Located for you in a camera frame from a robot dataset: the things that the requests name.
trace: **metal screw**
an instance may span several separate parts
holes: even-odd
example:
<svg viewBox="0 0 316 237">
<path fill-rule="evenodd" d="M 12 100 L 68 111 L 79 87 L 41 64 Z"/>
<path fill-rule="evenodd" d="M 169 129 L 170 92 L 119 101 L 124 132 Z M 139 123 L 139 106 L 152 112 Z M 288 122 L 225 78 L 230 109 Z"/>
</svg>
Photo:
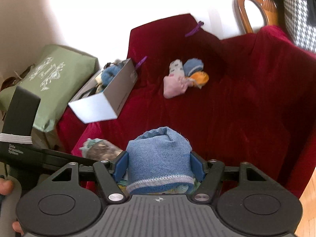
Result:
<svg viewBox="0 0 316 237">
<path fill-rule="evenodd" d="M 208 196 L 205 193 L 199 193 L 199 194 L 195 195 L 194 198 L 198 201 L 207 201 L 210 199 L 210 196 Z"/>
<path fill-rule="evenodd" d="M 124 198 L 124 196 L 120 193 L 112 193 L 109 195 L 109 200 L 112 200 L 112 201 L 120 201 Z"/>
</svg>

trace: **finger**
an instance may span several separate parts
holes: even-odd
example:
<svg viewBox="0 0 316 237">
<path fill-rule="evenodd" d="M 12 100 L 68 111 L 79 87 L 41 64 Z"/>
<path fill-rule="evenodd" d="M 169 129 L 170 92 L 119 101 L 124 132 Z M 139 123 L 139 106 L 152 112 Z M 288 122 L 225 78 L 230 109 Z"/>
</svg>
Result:
<svg viewBox="0 0 316 237">
<path fill-rule="evenodd" d="M 21 235 L 24 234 L 21 225 L 18 221 L 12 223 L 12 228 L 15 232 L 20 233 Z"/>
<path fill-rule="evenodd" d="M 8 195 L 13 190 L 13 182 L 0 178 L 0 194 Z"/>
</svg>

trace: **blue gripper pad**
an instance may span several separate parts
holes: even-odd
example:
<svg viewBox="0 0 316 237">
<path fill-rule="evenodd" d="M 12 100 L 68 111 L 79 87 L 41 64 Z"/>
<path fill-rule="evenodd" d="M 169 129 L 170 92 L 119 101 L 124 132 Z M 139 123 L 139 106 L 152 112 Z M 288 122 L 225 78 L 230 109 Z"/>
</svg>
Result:
<svg viewBox="0 0 316 237">
<path fill-rule="evenodd" d="M 126 151 L 122 153 L 122 156 L 115 162 L 114 172 L 112 173 L 112 177 L 117 183 L 123 178 L 128 167 L 128 153 Z"/>
<path fill-rule="evenodd" d="M 195 152 L 190 153 L 190 160 L 191 160 L 191 169 L 193 174 L 195 175 L 195 178 L 202 182 L 206 176 L 206 173 L 203 169 L 203 163 L 207 163 L 204 161 L 199 155 L 197 155 Z"/>
</svg>

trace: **open box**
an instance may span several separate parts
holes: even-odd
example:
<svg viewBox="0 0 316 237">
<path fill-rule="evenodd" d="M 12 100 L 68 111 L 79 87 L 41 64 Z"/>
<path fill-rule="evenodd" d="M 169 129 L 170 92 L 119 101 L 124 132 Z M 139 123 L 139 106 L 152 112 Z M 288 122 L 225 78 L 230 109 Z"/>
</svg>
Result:
<svg viewBox="0 0 316 237">
<path fill-rule="evenodd" d="M 97 85 L 98 71 L 68 103 L 76 116 L 84 123 L 116 119 L 137 81 L 137 73 L 131 59 L 123 61 L 124 66 L 103 92 L 85 98 L 83 93 Z"/>
</svg>

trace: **wooden floor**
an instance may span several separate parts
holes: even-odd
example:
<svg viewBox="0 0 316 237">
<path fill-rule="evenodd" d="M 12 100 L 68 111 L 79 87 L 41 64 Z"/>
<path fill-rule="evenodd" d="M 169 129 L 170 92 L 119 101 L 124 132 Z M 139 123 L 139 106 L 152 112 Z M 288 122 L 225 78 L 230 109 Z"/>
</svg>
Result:
<svg viewBox="0 0 316 237">
<path fill-rule="evenodd" d="M 300 201 L 303 205 L 303 217 L 295 234 L 298 237 L 316 237 L 316 169 Z"/>
</svg>

